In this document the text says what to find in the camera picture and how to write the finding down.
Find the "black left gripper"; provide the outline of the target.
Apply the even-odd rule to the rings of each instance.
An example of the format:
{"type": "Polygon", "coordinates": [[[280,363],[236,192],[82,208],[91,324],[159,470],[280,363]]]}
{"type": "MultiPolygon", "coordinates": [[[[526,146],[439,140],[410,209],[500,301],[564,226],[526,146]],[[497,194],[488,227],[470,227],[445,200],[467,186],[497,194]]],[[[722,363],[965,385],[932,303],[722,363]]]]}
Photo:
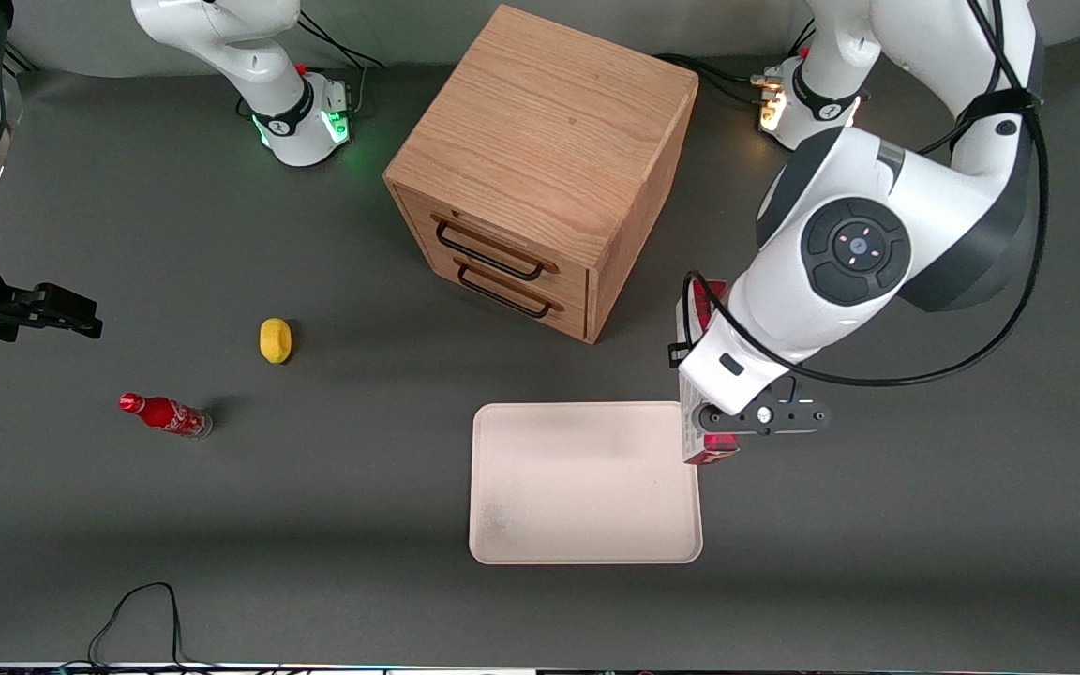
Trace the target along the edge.
{"type": "Polygon", "coordinates": [[[798,400],[798,379],[783,376],[767,384],[741,414],[727,414],[712,403],[697,407],[699,433],[784,433],[794,424],[797,433],[815,433],[831,426],[826,403],[798,400]]]}

